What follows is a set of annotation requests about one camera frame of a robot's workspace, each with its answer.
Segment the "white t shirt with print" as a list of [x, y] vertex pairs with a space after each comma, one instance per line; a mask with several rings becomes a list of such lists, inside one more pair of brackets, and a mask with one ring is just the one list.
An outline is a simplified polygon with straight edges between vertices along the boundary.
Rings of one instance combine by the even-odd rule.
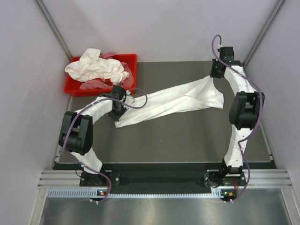
[[115, 122], [116, 128], [134, 125], [146, 120], [156, 119], [172, 113], [183, 113], [197, 111], [207, 108], [222, 109], [224, 106], [224, 96], [214, 86], [213, 79], [209, 76], [160, 90], [144, 96], [135, 98], [127, 112]]

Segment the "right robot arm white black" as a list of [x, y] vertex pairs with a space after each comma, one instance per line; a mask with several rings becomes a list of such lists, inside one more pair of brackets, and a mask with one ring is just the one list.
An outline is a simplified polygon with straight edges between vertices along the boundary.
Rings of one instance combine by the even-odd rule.
[[234, 93], [229, 111], [232, 134], [228, 151], [219, 170], [210, 172], [206, 178], [208, 185], [217, 188], [244, 177], [244, 152], [248, 139], [258, 129], [265, 96], [246, 77], [242, 63], [234, 59], [232, 47], [219, 46], [214, 55], [210, 76], [225, 78]]

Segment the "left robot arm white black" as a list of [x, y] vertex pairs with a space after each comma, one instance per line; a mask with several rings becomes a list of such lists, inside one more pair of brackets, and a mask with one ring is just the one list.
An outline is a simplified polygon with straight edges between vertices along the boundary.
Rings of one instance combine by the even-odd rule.
[[101, 94], [85, 108], [64, 114], [59, 145], [68, 150], [81, 165], [80, 186], [96, 187], [108, 184], [106, 174], [101, 171], [103, 163], [92, 148], [93, 124], [106, 114], [114, 121], [119, 121], [128, 110], [123, 105], [126, 100], [126, 90], [114, 86], [110, 93]]

